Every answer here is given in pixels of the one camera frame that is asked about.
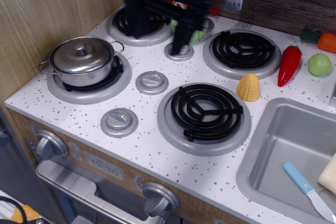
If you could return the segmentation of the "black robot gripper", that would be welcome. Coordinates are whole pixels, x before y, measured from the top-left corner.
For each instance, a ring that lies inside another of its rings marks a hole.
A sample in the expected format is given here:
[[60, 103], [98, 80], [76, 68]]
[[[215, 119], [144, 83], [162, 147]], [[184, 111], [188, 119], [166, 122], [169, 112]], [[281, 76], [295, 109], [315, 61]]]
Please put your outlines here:
[[152, 32], [152, 11], [177, 20], [177, 22], [172, 23], [174, 38], [171, 55], [178, 55], [182, 47], [190, 42], [194, 31], [203, 28], [206, 12], [211, 7], [209, 0], [174, 0], [188, 4], [190, 6], [188, 9], [174, 6], [167, 0], [124, 1], [129, 33], [135, 38], [140, 38]]

